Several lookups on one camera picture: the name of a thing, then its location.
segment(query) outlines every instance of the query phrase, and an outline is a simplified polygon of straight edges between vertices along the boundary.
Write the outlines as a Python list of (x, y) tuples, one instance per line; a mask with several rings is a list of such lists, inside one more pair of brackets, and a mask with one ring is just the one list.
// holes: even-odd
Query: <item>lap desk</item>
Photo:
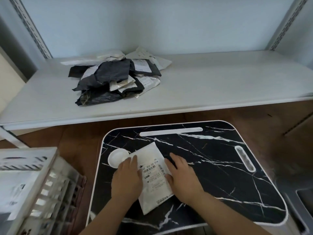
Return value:
[[(110, 131), (103, 138), (88, 223), (111, 198), (111, 180), (116, 169), (108, 165), (109, 154), (117, 148), (132, 153), (152, 142), (165, 158), (169, 158), (170, 152), (185, 158), (206, 192), (248, 219), (273, 226), (286, 222), (285, 201), (237, 130), (225, 121), (207, 121)], [(118, 234), (166, 234), (204, 225), (205, 221), (193, 209), (173, 196), (145, 216), (137, 200)]]

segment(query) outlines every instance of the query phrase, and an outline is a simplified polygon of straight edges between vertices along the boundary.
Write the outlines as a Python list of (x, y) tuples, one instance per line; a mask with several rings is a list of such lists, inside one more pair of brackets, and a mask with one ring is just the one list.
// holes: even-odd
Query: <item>white shelf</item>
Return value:
[(276, 52), (166, 55), (161, 84), (138, 99), (78, 107), (78, 79), (51, 59), (0, 115), (6, 130), (313, 99), (313, 71)]

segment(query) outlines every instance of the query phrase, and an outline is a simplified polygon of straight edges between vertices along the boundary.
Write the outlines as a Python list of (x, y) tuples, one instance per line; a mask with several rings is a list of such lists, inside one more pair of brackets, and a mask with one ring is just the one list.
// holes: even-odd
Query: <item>hand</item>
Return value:
[(165, 159), (166, 166), (172, 174), (172, 176), (166, 174), (165, 177), (174, 195), (176, 195), (182, 203), (191, 206), (204, 192), (203, 188), (193, 168), (188, 165), (184, 158), (173, 153), (170, 153), (170, 157), (175, 162), (177, 169), (168, 159)]
[(142, 191), (142, 171), (137, 170), (137, 155), (127, 158), (114, 172), (112, 178), (111, 197), (127, 200), (133, 204)]

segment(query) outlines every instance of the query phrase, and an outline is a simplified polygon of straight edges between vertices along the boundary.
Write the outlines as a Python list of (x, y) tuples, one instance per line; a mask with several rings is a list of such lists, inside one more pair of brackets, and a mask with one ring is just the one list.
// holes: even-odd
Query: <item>forearm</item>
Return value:
[(232, 210), (209, 193), (203, 192), (190, 205), (217, 235), (270, 235), (246, 217)]
[(115, 235), (132, 203), (112, 198), (80, 235)]

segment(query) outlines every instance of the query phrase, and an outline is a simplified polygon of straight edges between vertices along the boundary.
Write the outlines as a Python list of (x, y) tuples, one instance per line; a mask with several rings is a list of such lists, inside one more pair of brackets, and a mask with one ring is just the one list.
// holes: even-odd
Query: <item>brown floor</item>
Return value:
[[(30, 147), (58, 147), (61, 156), (87, 177), (72, 234), (85, 226), (100, 143), (118, 127), (145, 126), (207, 120), (232, 123), (271, 177), (313, 168), (313, 120), (287, 137), (282, 134), (313, 111), (313, 101), (190, 112), (94, 123), (55, 126), (20, 136)], [(0, 149), (14, 148), (0, 141)]]

